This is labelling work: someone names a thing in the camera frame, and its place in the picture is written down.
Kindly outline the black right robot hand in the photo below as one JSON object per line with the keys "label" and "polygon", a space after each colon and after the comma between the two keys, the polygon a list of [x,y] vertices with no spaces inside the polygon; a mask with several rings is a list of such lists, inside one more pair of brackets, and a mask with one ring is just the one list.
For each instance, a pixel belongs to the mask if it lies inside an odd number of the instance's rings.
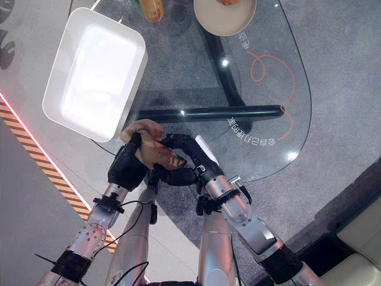
{"label": "black right robot hand", "polygon": [[207,156],[191,136],[167,134],[161,143],[169,149],[182,150],[194,164],[194,168],[183,167],[176,170],[166,170],[155,164],[153,174],[167,185],[187,186],[200,182],[205,186],[210,180],[224,175],[218,164]]}

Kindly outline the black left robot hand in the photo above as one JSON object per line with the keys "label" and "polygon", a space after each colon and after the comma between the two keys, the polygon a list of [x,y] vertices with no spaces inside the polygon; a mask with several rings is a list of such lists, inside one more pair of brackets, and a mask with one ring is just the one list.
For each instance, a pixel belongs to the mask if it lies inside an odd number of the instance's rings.
{"label": "black left robot hand", "polygon": [[135,132],[130,141],[120,147],[108,170],[108,182],[110,184],[116,184],[128,191],[133,191],[143,181],[148,168],[136,156],[140,143],[141,135]]}

